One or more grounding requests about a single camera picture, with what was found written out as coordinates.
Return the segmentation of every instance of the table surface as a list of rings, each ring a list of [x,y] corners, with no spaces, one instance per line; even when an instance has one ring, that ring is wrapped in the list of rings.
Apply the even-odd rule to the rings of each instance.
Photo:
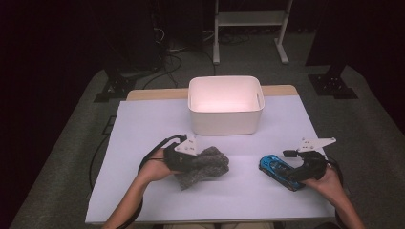
[[[139,223],[330,219],[333,207],[310,188],[291,192],[258,169],[261,157],[284,158],[305,138],[317,138],[293,86],[262,86],[266,105],[253,135],[197,135],[198,151],[216,146],[229,172],[181,191],[171,176],[149,185]],[[171,135],[192,134],[187,89],[131,91],[121,102],[86,223],[103,223],[136,175],[144,155]]]

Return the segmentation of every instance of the gray cloth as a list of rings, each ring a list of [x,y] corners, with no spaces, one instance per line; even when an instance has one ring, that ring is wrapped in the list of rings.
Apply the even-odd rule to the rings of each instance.
[[[229,171],[229,159],[216,147],[203,150],[191,162],[195,169],[183,174],[176,174],[182,190],[208,177],[219,177]]]

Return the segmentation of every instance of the dark background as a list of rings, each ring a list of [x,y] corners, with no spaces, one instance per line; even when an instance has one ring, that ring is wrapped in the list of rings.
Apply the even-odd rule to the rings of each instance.
[[[270,1],[242,2],[228,1],[223,10],[239,6],[257,10]],[[283,9],[280,2],[270,5]],[[209,30],[212,17],[207,15],[212,15],[213,2],[200,3],[206,18],[198,23]],[[399,1],[329,1],[327,5],[325,1],[295,1],[288,30],[313,31],[321,23],[308,65],[329,65],[343,49],[348,64],[368,80],[404,130],[402,10]],[[96,23],[86,1],[1,1],[2,228],[10,226],[91,78],[104,68],[106,59],[120,62],[111,45],[117,49],[123,45],[118,50],[125,52],[128,43],[119,40],[122,33],[104,31],[102,25]]]

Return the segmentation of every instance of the blue toy car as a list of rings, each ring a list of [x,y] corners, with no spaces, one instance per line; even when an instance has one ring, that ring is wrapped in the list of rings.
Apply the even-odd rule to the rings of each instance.
[[[275,155],[264,156],[260,159],[259,169],[283,184],[290,191],[295,192],[305,187],[303,183],[288,179],[286,176],[287,171],[293,170],[294,168]]]

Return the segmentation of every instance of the white bracket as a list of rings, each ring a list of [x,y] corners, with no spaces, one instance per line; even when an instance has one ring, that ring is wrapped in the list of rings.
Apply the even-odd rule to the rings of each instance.
[[[196,156],[197,147],[196,147],[196,138],[194,136],[187,135],[187,139],[176,146],[175,150],[177,152],[185,153],[188,155]]]
[[[334,137],[332,138],[319,138],[319,139],[305,139],[301,141],[301,146],[298,148],[298,153],[303,153],[307,151],[315,151],[324,146],[330,145],[333,142],[336,142]]]

